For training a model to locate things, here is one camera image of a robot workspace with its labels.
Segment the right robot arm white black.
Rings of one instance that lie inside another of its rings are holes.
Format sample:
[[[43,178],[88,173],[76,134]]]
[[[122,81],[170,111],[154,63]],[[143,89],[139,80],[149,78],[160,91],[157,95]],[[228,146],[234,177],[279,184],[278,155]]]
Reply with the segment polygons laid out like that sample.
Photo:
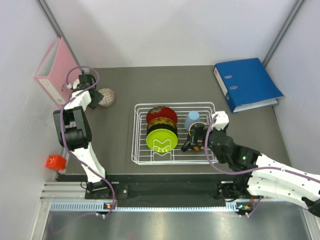
[[[197,122],[190,127],[191,146],[211,150],[221,164],[236,176],[233,192],[279,199],[300,206],[314,216],[320,215],[320,176],[277,162],[249,147],[237,145],[225,130],[211,130]]]

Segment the patterned small bowl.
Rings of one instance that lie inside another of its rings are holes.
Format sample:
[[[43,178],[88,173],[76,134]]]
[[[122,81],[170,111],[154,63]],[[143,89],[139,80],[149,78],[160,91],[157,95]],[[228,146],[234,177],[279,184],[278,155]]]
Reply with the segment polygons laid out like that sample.
[[[102,88],[98,92],[102,94],[102,99],[98,103],[99,106],[109,107],[115,101],[115,93],[110,88]]]

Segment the black skull mug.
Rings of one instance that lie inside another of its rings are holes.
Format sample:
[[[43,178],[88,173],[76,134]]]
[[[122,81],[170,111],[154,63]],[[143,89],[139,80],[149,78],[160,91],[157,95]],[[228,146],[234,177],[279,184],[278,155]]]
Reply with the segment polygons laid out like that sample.
[[[202,151],[205,144],[205,136],[208,130],[208,125],[203,122],[193,123],[188,130],[188,137],[186,142],[180,148],[182,152],[188,150]]]

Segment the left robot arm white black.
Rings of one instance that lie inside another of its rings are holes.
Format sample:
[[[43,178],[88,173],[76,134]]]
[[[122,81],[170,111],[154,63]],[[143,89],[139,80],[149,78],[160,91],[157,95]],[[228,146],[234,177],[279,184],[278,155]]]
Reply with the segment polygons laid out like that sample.
[[[64,108],[53,112],[58,141],[67,147],[71,154],[80,161],[87,175],[87,191],[97,193],[102,198],[109,198],[114,191],[111,183],[105,181],[106,170],[99,163],[92,147],[92,131],[85,111],[95,109],[103,99],[103,95],[95,87],[92,74],[82,73],[71,85],[70,102]]]

